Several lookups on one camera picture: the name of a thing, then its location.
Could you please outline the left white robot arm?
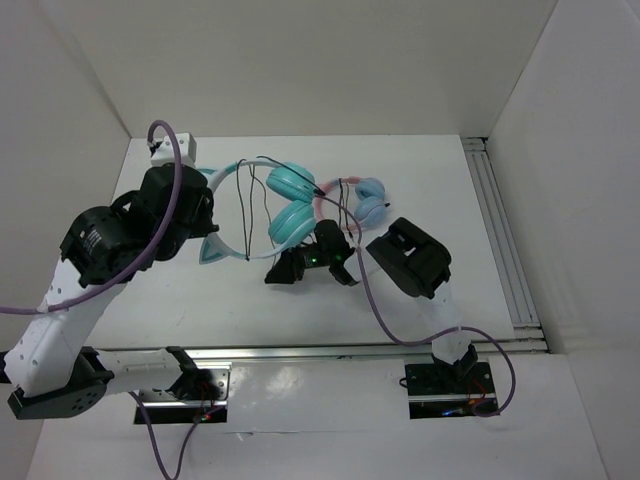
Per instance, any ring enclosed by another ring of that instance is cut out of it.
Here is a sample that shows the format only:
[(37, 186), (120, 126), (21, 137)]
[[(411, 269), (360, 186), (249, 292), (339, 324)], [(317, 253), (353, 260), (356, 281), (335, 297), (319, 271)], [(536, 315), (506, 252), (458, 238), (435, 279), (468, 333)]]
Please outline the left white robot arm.
[(15, 388), (8, 405), (17, 419), (72, 418), (106, 395), (136, 390), (166, 391), (180, 400), (211, 392), (211, 373), (181, 347), (115, 352), (86, 344), (136, 273), (217, 230), (206, 177), (185, 167), (177, 195), (173, 184), (173, 166), (152, 167), (139, 189), (82, 212), (71, 224), (41, 306), (1, 355), (1, 380)]

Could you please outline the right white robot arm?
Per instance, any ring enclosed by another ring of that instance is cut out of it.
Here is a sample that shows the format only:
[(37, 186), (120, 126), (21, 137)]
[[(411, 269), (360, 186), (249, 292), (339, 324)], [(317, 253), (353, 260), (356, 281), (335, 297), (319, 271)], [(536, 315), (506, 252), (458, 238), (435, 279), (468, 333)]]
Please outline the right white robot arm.
[[(326, 268), (342, 286), (362, 285), (374, 317), (393, 343), (405, 347), (431, 345), (441, 388), (457, 392), (469, 383), (478, 356), (461, 326), (450, 285), (452, 257), (441, 242), (403, 217), (365, 247), (351, 246), (334, 220), (320, 221), (314, 234), (314, 242), (283, 250), (264, 282), (291, 285), (302, 280), (307, 270)], [(435, 333), (412, 341), (392, 333), (374, 300), (368, 279), (377, 269), (403, 294), (417, 301), (426, 319), (435, 326)]]

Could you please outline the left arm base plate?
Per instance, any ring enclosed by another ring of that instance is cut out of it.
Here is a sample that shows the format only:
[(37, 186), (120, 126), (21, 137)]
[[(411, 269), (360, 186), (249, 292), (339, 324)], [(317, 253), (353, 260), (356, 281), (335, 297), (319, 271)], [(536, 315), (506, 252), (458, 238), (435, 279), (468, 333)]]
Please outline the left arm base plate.
[(198, 367), (209, 374), (209, 382), (200, 381), (184, 398), (158, 389), (138, 392), (153, 425), (188, 425), (195, 418), (202, 424), (227, 422), (231, 363), (210, 361)]

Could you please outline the teal cat-ear headphones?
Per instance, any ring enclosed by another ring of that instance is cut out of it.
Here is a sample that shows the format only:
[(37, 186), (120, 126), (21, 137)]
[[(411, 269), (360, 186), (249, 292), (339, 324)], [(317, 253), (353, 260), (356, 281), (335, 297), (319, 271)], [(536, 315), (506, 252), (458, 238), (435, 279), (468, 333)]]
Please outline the teal cat-ear headphones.
[(304, 242), (316, 226), (313, 200), (322, 190), (304, 167), (259, 155), (219, 169), (201, 167), (213, 194), (232, 182), (238, 196), (241, 246), (233, 247), (220, 231), (203, 240), (199, 263), (225, 259), (273, 259)]

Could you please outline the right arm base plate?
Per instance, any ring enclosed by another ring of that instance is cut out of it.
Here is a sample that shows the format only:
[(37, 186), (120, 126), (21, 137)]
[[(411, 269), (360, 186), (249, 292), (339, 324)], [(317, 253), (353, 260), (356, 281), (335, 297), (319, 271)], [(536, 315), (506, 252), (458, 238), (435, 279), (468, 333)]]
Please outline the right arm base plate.
[(458, 418), (492, 414), (498, 409), (496, 390), (487, 362), (477, 363), (460, 381), (433, 363), (406, 364), (399, 380), (408, 395), (409, 417)]

